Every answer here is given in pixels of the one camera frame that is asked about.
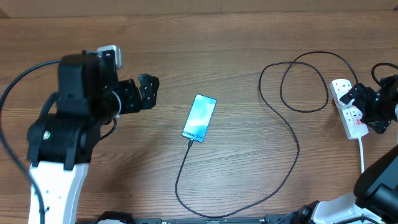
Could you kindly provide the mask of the Galaxy smartphone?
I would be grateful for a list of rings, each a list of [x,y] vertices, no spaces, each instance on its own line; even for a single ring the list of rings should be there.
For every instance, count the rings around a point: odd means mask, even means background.
[[[214,98],[196,95],[183,127],[182,136],[196,142],[203,142],[215,107],[216,100]]]

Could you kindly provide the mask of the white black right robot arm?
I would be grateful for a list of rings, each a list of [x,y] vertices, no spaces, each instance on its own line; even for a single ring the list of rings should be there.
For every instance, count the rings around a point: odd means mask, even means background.
[[[348,139],[358,141],[370,129],[382,134],[397,121],[397,75],[376,79],[378,91],[348,80],[330,90]],[[279,223],[397,223],[397,148],[365,168],[354,190],[330,201],[315,201],[285,215]]]

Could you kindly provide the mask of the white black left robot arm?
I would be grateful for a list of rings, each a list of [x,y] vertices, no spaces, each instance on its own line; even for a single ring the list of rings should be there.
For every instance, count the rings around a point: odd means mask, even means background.
[[[143,73],[119,80],[121,51],[110,45],[55,61],[58,90],[27,132],[29,223],[75,223],[78,202],[101,128],[116,127],[121,114],[149,110],[160,81]]]

